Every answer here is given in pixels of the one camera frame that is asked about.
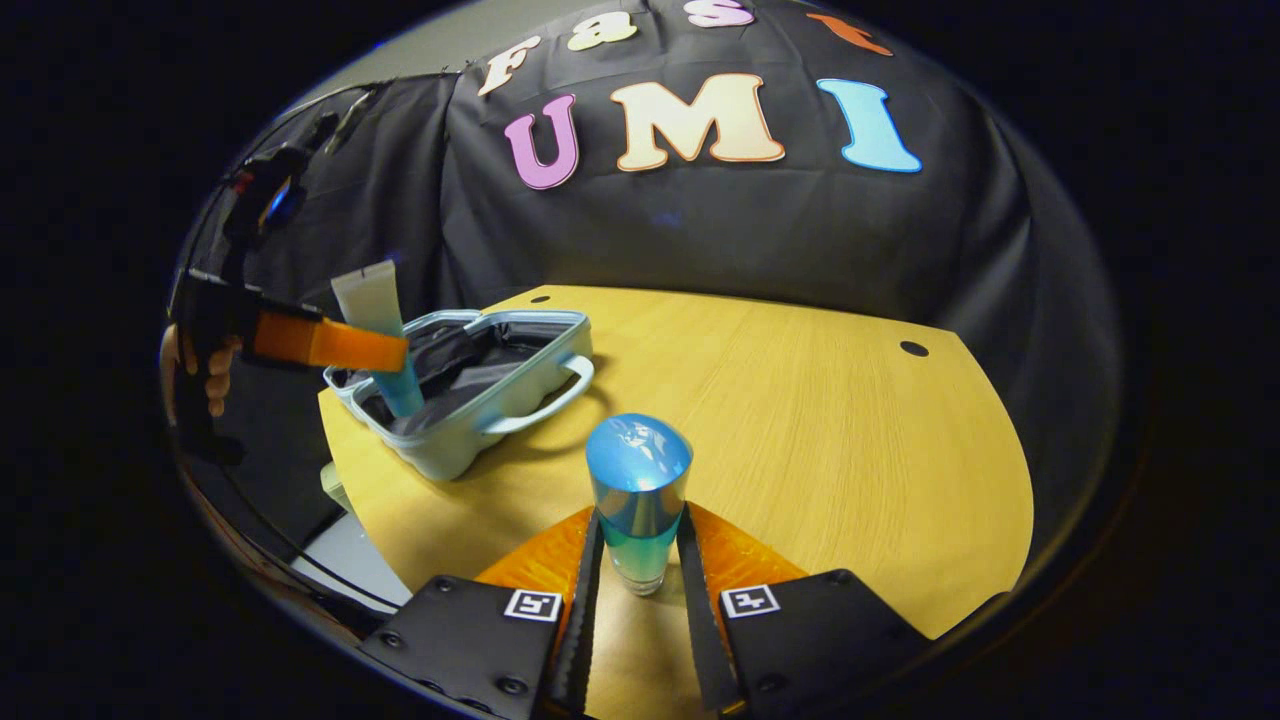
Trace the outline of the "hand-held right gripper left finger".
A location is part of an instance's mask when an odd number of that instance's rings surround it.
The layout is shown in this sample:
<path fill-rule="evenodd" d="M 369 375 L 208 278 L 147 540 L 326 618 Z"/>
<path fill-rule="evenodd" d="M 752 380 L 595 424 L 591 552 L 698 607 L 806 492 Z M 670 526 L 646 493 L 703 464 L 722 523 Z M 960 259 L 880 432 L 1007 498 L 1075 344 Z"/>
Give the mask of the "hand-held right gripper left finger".
<path fill-rule="evenodd" d="M 603 551 L 582 509 L 472 579 L 434 577 L 360 653 L 465 719 L 584 719 Z"/>

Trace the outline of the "light blue suitcase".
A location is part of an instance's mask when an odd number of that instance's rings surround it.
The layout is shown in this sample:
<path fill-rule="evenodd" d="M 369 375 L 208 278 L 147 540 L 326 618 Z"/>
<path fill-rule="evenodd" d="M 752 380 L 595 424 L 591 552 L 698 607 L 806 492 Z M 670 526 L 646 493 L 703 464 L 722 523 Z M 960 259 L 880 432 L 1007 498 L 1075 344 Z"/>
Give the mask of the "light blue suitcase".
<path fill-rule="evenodd" d="M 329 366 L 347 411 L 431 482 L 460 479 L 506 436 L 554 416 L 593 382 L 591 323 L 570 310 L 453 309 L 403 328 L 422 407 L 390 413 L 369 372 Z"/>

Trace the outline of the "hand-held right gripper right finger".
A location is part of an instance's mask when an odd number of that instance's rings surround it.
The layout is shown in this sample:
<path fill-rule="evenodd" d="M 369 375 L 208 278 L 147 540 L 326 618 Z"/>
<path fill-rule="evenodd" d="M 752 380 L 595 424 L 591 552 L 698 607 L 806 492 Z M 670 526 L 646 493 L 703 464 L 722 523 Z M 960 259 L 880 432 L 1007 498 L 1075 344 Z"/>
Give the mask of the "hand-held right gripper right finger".
<path fill-rule="evenodd" d="M 805 571 L 698 503 L 676 546 L 701 700 L 718 717 L 851 717 L 931 647 L 852 571 Z"/>

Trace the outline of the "white and teal cream tube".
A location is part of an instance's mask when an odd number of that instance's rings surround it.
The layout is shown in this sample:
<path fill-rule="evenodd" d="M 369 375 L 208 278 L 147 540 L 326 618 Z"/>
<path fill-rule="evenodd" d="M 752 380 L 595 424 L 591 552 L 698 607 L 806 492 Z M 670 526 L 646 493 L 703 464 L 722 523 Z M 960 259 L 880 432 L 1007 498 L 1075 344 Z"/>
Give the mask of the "white and teal cream tube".
<path fill-rule="evenodd" d="M 420 411 L 424 400 L 404 336 L 396 263 L 388 259 L 347 272 L 332 278 L 330 286 L 347 324 L 389 336 L 401 343 L 396 351 L 399 361 L 397 370 L 370 372 L 390 414 L 407 418 Z"/>

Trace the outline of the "blue capped glass bottle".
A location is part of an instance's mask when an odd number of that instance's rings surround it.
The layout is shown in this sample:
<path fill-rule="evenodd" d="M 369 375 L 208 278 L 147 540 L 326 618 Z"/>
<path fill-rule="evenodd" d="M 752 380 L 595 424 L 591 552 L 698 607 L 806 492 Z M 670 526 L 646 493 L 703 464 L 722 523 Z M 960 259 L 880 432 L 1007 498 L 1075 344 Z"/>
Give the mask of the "blue capped glass bottle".
<path fill-rule="evenodd" d="M 690 443 L 658 418 L 626 413 L 591 430 L 585 460 L 614 573 L 631 593 L 654 594 L 686 509 Z"/>

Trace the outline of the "dark metal stand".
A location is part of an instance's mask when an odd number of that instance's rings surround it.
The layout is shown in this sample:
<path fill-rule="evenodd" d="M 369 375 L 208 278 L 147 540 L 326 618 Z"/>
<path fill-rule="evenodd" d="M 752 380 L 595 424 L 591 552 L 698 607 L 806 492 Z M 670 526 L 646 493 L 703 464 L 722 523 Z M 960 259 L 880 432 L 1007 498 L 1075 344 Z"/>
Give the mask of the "dark metal stand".
<path fill-rule="evenodd" d="M 323 152 L 326 155 L 334 155 L 340 151 L 340 149 L 356 132 L 358 124 L 367 115 L 372 105 L 376 102 L 380 92 L 381 91 L 379 88 L 370 88 L 346 110 L 334 128 L 333 135 L 323 146 Z"/>

